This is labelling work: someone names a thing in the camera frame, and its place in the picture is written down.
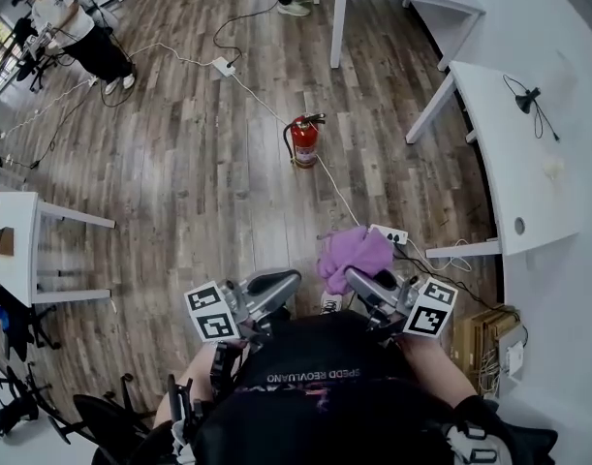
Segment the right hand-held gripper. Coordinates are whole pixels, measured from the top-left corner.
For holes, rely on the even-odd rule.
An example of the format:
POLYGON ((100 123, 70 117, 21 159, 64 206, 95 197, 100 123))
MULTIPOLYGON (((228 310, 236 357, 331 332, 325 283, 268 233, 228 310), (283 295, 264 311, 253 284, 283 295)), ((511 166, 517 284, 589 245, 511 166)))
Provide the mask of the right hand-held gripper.
POLYGON ((399 334, 437 338, 452 316, 458 290, 433 277, 404 279, 389 270, 375 276, 348 267, 348 285, 368 312, 366 330, 376 339, 399 334))

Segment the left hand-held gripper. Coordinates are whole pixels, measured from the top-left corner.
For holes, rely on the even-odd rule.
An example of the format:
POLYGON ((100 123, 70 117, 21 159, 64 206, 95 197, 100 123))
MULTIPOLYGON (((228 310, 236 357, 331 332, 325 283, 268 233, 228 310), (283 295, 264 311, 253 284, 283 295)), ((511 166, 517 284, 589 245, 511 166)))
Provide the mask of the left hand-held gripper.
POLYGON ((209 281, 185 293, 184 300, 203 342, 263 343, 271 337, 272 320, 288 313, 285 305, 300 283, 295 269, 265 269, 241 280, 209 281))

